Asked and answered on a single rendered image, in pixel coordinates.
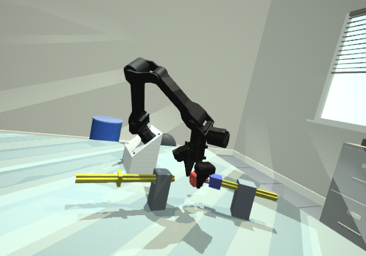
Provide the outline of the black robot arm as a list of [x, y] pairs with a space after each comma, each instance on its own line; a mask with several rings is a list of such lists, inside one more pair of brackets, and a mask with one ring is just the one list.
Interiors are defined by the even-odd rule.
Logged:
[[[183, 122], [191, 129], [190, 141], [206, 143], [207, 140], [210, 145], [227, 147], [230, 133], [226, 129], [213, 127], [214, 120], [205, 109], [185, 95], [164, 67], [139, 57], [124, 67], [124, 74], [126, 81], [131, 85], [132, 112], [129, 117], [129, 132], [133, 135], [138, 134], [144, 144], [156, 136], [147, 126], [150, 118], [149, 113], [145, 111], [145, 83], [153, 83], [180, 111]], [[203, 125], [205, 121], [207, 122]], [[194, 157], [192, 144], [188, 145], [187, 141], [172, 153], [178, 162]]]

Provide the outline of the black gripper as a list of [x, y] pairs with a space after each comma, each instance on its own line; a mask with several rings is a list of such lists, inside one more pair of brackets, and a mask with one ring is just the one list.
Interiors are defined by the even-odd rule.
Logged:
[[[196, 143], [196, 142], [188, 142], [188, 145], [192, 144], [192, 148], [194, 150], [194, 157], [188, 158], [184, 161], [186, 176], [189, 177], [194, 166], [195, 173], [197, 175], [197, 188], [200, 188], [205, 180], [212, 174], [215, 174], [216, 167], [208, 162], [203, 162], [202, 160], [206, 160], [206, 156], [204, 156], [205, 149], [208, 148], [206, 143]], [[194, 165], [195, 163], [195, 165]]]

